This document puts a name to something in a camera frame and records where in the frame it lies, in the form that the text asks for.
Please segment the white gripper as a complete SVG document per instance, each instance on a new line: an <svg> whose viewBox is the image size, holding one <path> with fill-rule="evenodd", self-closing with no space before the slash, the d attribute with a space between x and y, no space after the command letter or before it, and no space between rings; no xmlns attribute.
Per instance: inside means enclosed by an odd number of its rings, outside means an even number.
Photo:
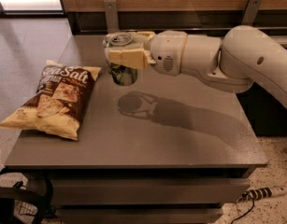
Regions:
<svg viewBox="0 0 287 224"><path fill-rule="evenodd" d="M132 43L141 48L107 48L106 57L111 63L134 69L151 66L159 74L169 76L180 73L182 50L187 39L185 32L164 31L157 35L153 31L141 31L131 32L131 35Z"/></svg>

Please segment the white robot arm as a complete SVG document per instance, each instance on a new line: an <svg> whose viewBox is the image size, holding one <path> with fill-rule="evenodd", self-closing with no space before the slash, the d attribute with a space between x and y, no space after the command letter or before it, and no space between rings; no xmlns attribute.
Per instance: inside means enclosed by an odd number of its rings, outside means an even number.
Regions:
<svg viewBox="0 0 287 224"><path fill-rule="evenodd" d="M254 27L237 26L223 38L182 31L118 32L106 35L104 47L114 66L150 66L163 75L193 76L233 93L256 83L287 109L287 50Z"/></svg>

